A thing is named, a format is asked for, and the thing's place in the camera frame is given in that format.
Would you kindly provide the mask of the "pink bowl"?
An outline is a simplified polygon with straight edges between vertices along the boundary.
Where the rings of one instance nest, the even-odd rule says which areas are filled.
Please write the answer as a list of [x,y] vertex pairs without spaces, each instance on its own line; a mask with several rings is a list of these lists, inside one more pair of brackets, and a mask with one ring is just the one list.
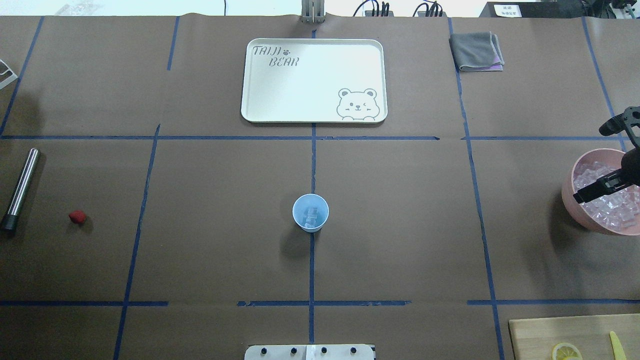
[[640,227],[638,223],[631,227],[622,228],[621,230],[611,229],[597,223],[597,221],[595,221],[586,212],[582,205],[578,203],[576,199],[574,199],[574,193],[576,192],[576,189],[574,187],[573,180],[576,170],[578,170],[580,166],[597,161],[603,162],[606,166],[611,166],[619,169],[624,154],[625,153],[623,151],[612,148],[597,148],[583,153],[583,155],[581,155],[574,162],[571,170],[564,180],[561,187],[561,198],[563,205],[569,213],[570,217],[577,223],[579,223],[582,227],[586,228],[586,230],[611,236],[638,236],[640,234]]

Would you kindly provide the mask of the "white bear tray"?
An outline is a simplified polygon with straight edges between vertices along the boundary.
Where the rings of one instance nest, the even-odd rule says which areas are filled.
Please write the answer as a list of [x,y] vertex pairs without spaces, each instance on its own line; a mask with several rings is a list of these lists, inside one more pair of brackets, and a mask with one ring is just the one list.
[[252,39],[240,112],[250,123],[382,123],[384,48],[375,39]]

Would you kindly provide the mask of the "aluminium frame post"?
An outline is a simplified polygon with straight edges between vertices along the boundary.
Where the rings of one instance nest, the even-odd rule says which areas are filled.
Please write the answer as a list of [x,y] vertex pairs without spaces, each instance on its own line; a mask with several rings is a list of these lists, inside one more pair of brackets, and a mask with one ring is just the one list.
[[326,21],[325,0],[302,0],[301,22],[305,24],[321,24]]

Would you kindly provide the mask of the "steel muddler black tip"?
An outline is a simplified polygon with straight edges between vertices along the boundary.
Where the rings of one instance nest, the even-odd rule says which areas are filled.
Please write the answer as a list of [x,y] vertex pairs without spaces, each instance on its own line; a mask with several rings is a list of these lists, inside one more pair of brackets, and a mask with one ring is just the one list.
[[20,172],[16,186],[14,187],[11,202],[2,217],[1,230],[10,233],[16,232],[18,228],[19,217],[21,215],[23,205],[25,203],[26,194],[30,188],[30,184],[34,177],[35,169],[39,161],[41,151],[38,148],[31,148],[25,159]]

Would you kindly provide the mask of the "pile of ice cubes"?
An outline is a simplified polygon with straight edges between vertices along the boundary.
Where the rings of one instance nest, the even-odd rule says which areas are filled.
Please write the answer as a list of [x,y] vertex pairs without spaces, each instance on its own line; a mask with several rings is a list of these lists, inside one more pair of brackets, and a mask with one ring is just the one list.
[[[573,186],[576,191],[592,184],[598,178],[612,173],[615,169],[604,162],[582,162],[573,174]],[[631,185],[614,194],[606,194],[581,207],[599,225],[611,231],[624,233],[639,232],[640,190]]]

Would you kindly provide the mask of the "wooden cutting board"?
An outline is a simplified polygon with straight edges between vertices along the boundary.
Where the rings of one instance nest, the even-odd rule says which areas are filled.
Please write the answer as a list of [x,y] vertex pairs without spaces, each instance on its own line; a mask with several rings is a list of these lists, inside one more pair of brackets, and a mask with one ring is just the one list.
[[638,314],[540,317],[512,319],[509,333],[517,360],[552,360],[554,350],[570,344],[583,360],[613,360],[610,333],[621,342],[628,360],[637,360],[640,351]]

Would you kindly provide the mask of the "yellow plastic knife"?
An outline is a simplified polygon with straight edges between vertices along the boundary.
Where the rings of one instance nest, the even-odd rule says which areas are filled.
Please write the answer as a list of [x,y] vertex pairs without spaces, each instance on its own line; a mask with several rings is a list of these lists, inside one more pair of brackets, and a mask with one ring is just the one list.
[[622,342],[617,333],[610,331],[609,337],[614,359],[627,360],[626,351],[624,351],[624,347],[622,346]]

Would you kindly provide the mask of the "red strawberry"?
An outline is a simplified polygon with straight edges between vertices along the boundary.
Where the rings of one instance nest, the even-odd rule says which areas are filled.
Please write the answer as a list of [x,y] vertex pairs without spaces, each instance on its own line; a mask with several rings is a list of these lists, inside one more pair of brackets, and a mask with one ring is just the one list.
[[73,224],[84,224],[88,218],[83,210],[73,210],[68,214],[68,217]]

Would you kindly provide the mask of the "grey folded cloth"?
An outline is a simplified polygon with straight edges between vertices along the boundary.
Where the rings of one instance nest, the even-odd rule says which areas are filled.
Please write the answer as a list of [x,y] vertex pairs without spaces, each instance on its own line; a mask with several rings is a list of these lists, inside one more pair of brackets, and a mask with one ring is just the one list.
[[498,35],[492,31],[453,33],[450,47],[460,72],[501,72],[505,59]]

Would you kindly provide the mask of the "blue plastic cup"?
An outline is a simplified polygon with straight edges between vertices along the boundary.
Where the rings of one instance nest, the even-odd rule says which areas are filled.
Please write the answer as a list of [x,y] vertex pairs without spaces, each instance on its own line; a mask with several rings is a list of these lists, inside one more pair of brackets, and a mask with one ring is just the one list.
[[[306,209],[308,207],[318,207],[318,227],[304,228],[303,221],[306,216]],[[292,218],[294,222],[307,233],[318,232],[329,219],[330,208],[329,203],[322,198],[322,196],[314,193],[303,194],[300,196],[292,206]]]

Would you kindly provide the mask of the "lemon slices row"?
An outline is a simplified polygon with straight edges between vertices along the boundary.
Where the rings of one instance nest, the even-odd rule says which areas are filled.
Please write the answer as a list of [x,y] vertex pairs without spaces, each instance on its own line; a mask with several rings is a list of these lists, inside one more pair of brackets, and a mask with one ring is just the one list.
[[551,360],[583,360],[583,355],[570,342],[558,342],[551,349]]

